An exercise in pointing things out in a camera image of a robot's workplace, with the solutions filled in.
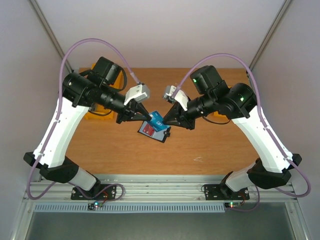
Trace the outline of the black card holder wallet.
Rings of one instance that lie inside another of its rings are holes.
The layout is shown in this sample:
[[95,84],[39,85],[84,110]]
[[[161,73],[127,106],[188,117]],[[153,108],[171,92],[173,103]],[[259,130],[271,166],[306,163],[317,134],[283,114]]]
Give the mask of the black card holder wallet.
[[158,141],[160,143],[165,143],[166,139],[170,137],[171,135],[171,127],[167,128],[166,130],[162,130],[162,131],[159,131],[159,132],[154,132],[153,136],[147,136],[145,134],[142,134],[143,136],[147,137],[147,138],[150,138],[150,139],[153,139],[155,141]]

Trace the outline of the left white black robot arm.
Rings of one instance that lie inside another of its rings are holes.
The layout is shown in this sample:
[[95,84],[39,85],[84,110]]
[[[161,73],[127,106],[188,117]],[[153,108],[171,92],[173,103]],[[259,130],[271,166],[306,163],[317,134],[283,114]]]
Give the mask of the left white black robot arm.
[[66,151],[80,121],[93,105],[117,113],[118,124],[151,120],[142,104],[150,97],[144,83],[131,87],[125,95],[112,86],[124,72],[121,66],[100,57],[92,69],[68,74],[62,82],[62,98],[57,101],[55,116],[38,147],[25,153],[24,161],[39,169],[46,180],[70,183],[89,199],[96,199],[102,190],[101,182],[70,160]]

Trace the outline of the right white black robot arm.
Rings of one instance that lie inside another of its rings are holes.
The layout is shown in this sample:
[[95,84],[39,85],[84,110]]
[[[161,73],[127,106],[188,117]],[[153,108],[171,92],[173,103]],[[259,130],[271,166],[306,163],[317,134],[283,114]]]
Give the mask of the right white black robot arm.
[[299,165],[302,157],[282,143],[275,144],[270,136],[273,129],[258,109],[254,91],[244,83],[228,87],[212,65],[197,69],[190,79],[200,96],[190,99],[180,90],[163,118],[164,124],[193,130],[196,119],[217,112],[240,128],[259,156],[250,166],[231,171],[223,178],[218,187],[222,198],[229,200],[252,185],[265,190],[286,185],[292,177],[292,164]]

